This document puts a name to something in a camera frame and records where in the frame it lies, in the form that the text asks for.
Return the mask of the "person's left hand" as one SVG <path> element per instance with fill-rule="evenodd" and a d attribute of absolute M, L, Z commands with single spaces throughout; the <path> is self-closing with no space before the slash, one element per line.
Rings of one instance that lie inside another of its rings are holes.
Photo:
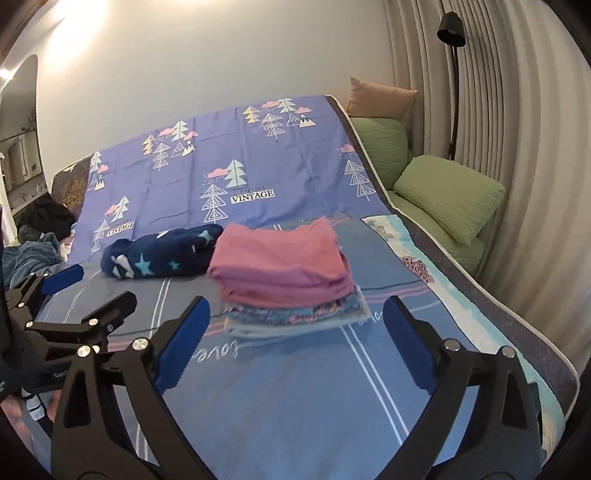
<path fill-rule="evenodd" d="M 60 397 L 61 391 L 54 391 L 50 403 L 46 406 L 46 417 L 52 423 L 55 422 Z M 24 418 L 28 415 L 25 413 L 24 403 L 19 399 L 8 396 L 1 402 L 1 408 L 20 439 L 22 441 L 29 440 L 31 438 L 31 432 L 24 423 Z"/>

